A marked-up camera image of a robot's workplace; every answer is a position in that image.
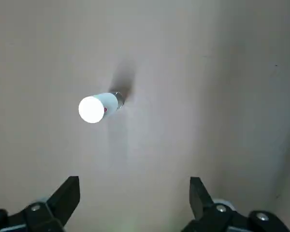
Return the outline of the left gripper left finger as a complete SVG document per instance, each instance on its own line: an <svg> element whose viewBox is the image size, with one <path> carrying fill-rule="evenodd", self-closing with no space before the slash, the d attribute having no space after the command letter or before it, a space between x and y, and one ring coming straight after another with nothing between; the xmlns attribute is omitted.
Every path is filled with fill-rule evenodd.
<svg viewBox="0 0 290 232"><path fill-rule="evenodd" d="M46 200L35 201L10 216L0 209L0 232L63 232L79 202L79 177L70 176Z"/></svg>

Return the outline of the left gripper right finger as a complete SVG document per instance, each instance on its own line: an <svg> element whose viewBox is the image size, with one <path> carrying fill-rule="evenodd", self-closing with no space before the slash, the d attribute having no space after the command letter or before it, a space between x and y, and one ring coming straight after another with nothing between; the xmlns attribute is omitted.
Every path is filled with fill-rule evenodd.
<svg viewBox="0 0 290 232"><path fill-rule="evenodd" d="M199 177L189 182L189 203L194 219L185 232L289 232L290 229L273 213L254 210L247 217L226 203L216 203Z"/></svg>

